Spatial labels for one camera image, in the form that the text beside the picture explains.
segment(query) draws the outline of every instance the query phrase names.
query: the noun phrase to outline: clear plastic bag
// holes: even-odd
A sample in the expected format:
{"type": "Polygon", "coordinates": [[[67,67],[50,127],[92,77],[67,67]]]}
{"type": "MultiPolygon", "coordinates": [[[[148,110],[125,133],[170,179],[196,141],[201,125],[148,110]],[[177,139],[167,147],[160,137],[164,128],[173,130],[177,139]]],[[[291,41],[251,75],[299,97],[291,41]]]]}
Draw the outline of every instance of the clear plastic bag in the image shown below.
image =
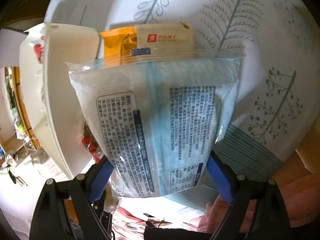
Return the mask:
{"type": "Polygon", "coordinates": [[[120,196],[162,196],[197,185],[233,113],[242,59],[215,51],[140,55],[106,67],[68,63],[71,84],[120,196]]]}

